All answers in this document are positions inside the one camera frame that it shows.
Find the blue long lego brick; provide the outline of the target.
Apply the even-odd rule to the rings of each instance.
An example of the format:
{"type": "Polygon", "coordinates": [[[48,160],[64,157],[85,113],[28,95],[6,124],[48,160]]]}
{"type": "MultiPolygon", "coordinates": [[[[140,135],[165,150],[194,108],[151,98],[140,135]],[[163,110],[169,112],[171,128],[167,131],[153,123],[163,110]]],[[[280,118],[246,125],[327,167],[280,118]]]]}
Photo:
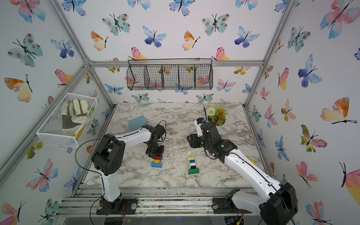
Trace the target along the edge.
{"type": "Polygon", "coordinates": [[[152,162],[152,163],[151,163],[151,166],[152,166],[153,168],[162,168],[162,163],[152,162]]]}

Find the green long lego brick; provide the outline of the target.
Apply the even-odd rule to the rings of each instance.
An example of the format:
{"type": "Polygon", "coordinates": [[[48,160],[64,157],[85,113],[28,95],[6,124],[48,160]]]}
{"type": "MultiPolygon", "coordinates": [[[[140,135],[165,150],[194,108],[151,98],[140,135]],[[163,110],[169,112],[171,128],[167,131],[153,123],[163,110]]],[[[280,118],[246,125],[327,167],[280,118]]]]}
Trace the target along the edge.
{"type": "Polygon", "coordinates": [[[189,169],[188,174],[198,174],[200,172],[199,168],[189,169]]]}

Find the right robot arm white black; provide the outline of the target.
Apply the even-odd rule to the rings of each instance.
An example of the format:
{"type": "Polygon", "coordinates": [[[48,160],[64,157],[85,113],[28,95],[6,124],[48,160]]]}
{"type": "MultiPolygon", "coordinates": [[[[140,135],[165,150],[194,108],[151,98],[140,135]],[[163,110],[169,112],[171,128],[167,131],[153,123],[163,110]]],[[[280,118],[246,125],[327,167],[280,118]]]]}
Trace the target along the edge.
{"type": "Polygon", "coordinates": [[[187,137],[190,147],[204,149],[214,160],[239,173],[256,191],[252,195],[234,189],[229,194],[230,206],[261,216],[267,225],[287,225],[293,221],[298,205],[295,188],[290,183],[282,184],[259,169],[232,141],[222,139],[213,123],[199,118],[194,125],[197,133],[187,137]]]}

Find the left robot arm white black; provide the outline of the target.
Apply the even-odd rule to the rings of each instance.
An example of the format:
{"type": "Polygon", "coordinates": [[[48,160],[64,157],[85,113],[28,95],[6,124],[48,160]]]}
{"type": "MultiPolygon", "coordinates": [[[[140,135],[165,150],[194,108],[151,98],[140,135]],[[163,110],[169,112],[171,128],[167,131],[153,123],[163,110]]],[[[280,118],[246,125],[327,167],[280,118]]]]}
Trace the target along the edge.
{"type": "Polygon", "coordinates": [[[118,175],[124,153],[127,149],[141,143],[147,144],[147,154],[154,160],[161,160],[164,146],[160,145],[166,136],[166,128],[160,124],[156,127],[144,125],[136,131],[121,136],[105,135],[92,157],[95,169],[101,174],[103,183],[103,198],[114,203],[121,196],[118,185],[118,175]]]}

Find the light blue dustpan scoop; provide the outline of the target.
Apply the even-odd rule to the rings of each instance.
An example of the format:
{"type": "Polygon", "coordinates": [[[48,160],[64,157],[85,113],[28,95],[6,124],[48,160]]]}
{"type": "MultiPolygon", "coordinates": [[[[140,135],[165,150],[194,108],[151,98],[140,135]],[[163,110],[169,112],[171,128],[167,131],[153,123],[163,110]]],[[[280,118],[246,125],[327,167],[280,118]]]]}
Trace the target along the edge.
{"type": "Polygon", "coordinates": [[[138,130],[145,125],[148,125],[148,122],[144,116],[136,117],[128,122],[128,127],[131,131],[138,130]]]}

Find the white pot with flowers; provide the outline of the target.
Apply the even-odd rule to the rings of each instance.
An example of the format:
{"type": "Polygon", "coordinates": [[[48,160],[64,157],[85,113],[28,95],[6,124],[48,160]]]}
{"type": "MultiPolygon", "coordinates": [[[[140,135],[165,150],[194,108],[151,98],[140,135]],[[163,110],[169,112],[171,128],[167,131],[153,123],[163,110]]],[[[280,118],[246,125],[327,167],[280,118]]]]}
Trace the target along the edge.
{"type": "Polygon", "coordinates": [[[221,127],[226,122],[226,116],[228,115],[225,104],[221,104],[218,107],[208,107],[206,109],[208,122],[212,122],[215,126],[221,127]]]}

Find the work glove white grey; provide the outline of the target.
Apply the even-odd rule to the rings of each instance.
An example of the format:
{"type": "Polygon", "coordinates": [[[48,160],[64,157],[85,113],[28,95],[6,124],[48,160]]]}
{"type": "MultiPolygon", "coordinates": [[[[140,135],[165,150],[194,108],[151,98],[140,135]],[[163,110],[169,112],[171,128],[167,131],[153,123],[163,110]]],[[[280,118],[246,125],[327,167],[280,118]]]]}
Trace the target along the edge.
{"type": "Polygon", "coordinates": [[[91,113],[87,100],[74,98],[63,101],[61,108],[62,134],[75,136],[90,120],[91,113]]]}

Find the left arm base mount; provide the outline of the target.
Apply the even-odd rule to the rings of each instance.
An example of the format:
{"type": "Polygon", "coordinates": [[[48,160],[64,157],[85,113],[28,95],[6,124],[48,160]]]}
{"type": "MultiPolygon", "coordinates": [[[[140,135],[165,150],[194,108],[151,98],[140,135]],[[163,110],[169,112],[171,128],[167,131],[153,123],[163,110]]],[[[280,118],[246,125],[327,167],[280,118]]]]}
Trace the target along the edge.
{"type": "Polygon", "coordinates": [[[101,198],[97,207],[97,215],[135,215],[138,205],[136,198],[118,198],[114,202],[109,202],[101,198]]]}

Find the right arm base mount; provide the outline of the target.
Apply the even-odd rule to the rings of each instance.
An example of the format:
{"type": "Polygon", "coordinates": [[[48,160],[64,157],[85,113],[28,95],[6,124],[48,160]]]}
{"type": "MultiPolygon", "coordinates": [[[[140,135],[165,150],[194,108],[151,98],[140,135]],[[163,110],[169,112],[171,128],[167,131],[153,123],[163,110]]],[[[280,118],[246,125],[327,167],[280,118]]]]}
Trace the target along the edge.
{"type": "Polygon", "coordinates": [[[244,211],[245,214],[250,214],[248,210],[238,209],[235,204],[232,202],[232,197],[240,188],[234,188],[230,191],[225,197],[214,197],[212,199],[211,208],[213,209],[214,214],[230,214],[230,213],[239,213],[244,211]]]}

